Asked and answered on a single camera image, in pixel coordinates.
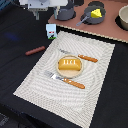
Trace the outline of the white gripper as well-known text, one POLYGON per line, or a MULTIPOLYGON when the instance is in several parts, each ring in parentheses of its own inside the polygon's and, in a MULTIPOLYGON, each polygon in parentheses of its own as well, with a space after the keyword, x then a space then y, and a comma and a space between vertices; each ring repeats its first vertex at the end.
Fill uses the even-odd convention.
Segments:
POLYGON ((65 7, 74 0, 19 0, 21 5, 26 5, 28 9, 45 9, 48 7, 65 7))

